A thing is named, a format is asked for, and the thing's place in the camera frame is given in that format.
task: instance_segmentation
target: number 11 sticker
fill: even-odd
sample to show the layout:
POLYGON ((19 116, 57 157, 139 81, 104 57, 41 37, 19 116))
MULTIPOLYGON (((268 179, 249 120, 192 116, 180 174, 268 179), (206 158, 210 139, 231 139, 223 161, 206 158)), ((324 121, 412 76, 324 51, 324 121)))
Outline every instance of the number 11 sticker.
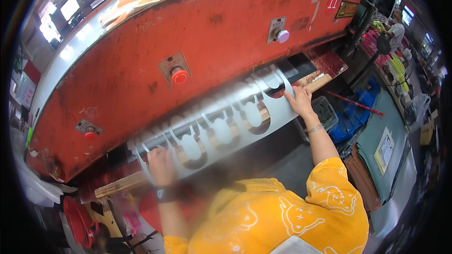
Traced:
POLYGON ((336 12, 338 8, 338 0, 328 0, 326 3, 326 11, 328 13, 330 12, 336 12))

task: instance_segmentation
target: warning label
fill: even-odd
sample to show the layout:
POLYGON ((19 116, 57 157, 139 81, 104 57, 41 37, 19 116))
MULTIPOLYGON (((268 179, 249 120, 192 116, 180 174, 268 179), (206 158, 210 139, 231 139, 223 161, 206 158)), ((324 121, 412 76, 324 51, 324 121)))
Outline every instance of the warning label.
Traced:
POLYGON ((342 1, 340 3, 340 6, 338 9, 338 12, 336 13, 335 18, 337 19, 337 18, 353 17, 355 15, 357 8, 358 8, 358 3, 342 1))

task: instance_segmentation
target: wristwatch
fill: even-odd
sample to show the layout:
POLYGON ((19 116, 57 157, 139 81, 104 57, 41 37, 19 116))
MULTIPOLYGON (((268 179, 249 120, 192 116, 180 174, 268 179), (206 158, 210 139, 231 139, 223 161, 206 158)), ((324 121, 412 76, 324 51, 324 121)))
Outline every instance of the wristwatch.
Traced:
POLYGON ((155 187, 155 199, 157 203, 169 203, 176 201, 177 190, 173 185, 155 187))

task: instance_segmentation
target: red button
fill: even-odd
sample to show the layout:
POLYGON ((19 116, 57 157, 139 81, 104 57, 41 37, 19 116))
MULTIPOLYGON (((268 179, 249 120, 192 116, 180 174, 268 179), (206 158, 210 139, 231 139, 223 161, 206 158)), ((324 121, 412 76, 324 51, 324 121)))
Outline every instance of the red button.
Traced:
POLYGON ((93 133, 93 132, 85 133, 85 139, 86 140, 94 140, 94 139, 96 139, 96 137, 97 137, 96 133, 93 133))
POLYGON ((183 85, 189 78, 189 73, 185 70, 179 70, 173 74, 171 81, 175 86, 183 85))

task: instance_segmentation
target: bracelet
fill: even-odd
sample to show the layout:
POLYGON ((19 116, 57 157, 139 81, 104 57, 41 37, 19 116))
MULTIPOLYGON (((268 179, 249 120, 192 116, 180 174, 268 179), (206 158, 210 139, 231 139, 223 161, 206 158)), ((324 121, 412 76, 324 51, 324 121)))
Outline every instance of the bracelet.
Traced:
POLYGON ((305 132, 312 133, 312 132, 318 131, 321 128, 323 128, 322 123, 320 123, 320 125, 318 125, 317 127, 314 127, 314 128, 311 128, 311 129, 305 129, 305 132))

